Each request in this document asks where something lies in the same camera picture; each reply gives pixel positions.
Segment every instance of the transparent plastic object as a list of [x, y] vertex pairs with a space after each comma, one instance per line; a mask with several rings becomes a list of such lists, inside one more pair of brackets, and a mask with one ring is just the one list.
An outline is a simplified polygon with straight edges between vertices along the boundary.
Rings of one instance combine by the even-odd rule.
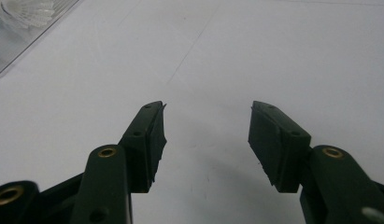
[[0, 0], [0, 77], [78, 0]]

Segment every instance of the clear plastic container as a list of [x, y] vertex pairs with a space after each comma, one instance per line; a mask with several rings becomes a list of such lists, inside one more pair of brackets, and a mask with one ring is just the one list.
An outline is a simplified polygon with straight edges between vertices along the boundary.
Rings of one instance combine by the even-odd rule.
[[0, 77], [78, 0], [0, 0]]

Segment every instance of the white surface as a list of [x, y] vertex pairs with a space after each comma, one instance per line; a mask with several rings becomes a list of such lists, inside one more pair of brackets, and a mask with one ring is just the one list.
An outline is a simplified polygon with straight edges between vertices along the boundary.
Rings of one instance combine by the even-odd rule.
[[304, 223], [249, 148], [252, 101], [384, 184], [384, 0], [83, 1], [0, 79], [0, 185], [79, 174], [156, 100], [168, 143], [135, 224]]

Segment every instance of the brass insert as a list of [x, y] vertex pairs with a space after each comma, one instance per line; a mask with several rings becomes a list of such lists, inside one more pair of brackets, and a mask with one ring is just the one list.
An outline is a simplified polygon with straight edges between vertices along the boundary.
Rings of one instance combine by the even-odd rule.
[[23, 187], [21, 185], [11, 186], [0, 191], [0, 205], [5, 205], [16, 201], [23, 194]]
[[332, 157], [332, 158], [335, 158], [335, 159], [340, 159], [340, 158], [344, 157], [343, 152], [341, 152], [340, 150], [337, 150], [335, 148], [332, 148], [332, 147], [326, 147], [322, 150], [322, 152], [325, 155]]
[[101, 158], [111, 157], [116, 154], [116, 148], [107, 147], [98, 152], [98, 156]]

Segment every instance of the screw hole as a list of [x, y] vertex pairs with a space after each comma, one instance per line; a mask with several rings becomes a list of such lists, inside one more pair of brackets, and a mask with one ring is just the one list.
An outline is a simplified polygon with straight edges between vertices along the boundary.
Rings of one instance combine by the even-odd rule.
[[0, 191], [0, 205], [5, 205], [16, 201], [23, 194], [23, 187], [21, 185], [9, 187]]
[[108, 214], [107, 208], [97, 208], [90, 214], [90, 221], [93, 223], [101, 222], [107, 218]]
[[102, 158], [111, 157], [114, 154], [116, 154], [116, 149], [112, 148], [112, 147], [104, 148], [104, 149], [102, 149], [101, 151], [98, 152], [98, 156], [102, 157]]

